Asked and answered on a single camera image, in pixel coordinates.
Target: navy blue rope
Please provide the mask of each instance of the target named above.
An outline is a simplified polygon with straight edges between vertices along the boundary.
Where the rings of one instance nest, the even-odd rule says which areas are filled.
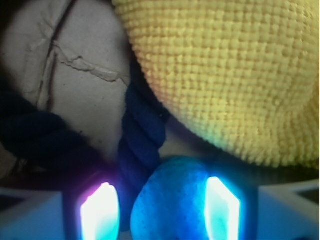
[[[103,158],[80,134],[50,112],[38,111],[0,79],[0,142],[18,158],[47,170],[101,163]]]
[[[125,95],[123,136],[118,146],[121,230],[130,228],[134,202],[149,177],[161,164],[159,148],[166,140],[170,114],[147,84],[137,60],[130,64],[131,83]]]
[[[117,191],[121,229],[130,228],[134,202],[161,164],[159,148],[166,140],[169,112],[156,99],[136,60],[125,95],[123,137],[118,146]],[[102,162],[102,157],[78,133],[50,112],[38,111],[0,79],[0,142],[18,158],[48,170],[68,170]]]

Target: blue fuzzy object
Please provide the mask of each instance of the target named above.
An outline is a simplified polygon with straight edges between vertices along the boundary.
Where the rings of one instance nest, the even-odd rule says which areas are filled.
[[[207,180],[206,166],[194,158],[175,157],[161,165],[134,204],[133,239],[209,239],[204,216]]]

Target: yellow plush toy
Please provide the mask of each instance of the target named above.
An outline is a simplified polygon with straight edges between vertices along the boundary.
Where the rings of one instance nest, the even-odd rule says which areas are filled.
[[[265,166],[319,165],[318,0],[113,0],[156,97]]]

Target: glowing light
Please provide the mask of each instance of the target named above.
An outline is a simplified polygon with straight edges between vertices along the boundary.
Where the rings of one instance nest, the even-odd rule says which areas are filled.
[[[119,208],[115,187],[107,182],[101,184],[80,209],[83,240],[116,240],[120,225]]]
[[[206,183],[205,226],[211,240],[238,240],[240,201],[218,177]]]

